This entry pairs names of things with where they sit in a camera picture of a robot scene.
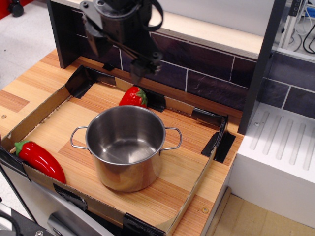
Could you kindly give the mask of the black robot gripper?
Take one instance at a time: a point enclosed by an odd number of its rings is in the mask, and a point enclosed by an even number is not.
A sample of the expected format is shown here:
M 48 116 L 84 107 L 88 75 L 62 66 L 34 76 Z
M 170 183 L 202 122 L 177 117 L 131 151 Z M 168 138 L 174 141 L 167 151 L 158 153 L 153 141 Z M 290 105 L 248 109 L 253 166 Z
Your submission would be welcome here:
M 156 0 L 93 0 L 82 1 L 83 22 L 92 51 L 104 56 L 113 45 L 134 60 L 130 63 L 132 83 L 137 85 L 146 75 L 156 75 L 162 53 L 150 33 L 162 26 L 150 26 L 152 9 L 159 14 L 162 7 Z

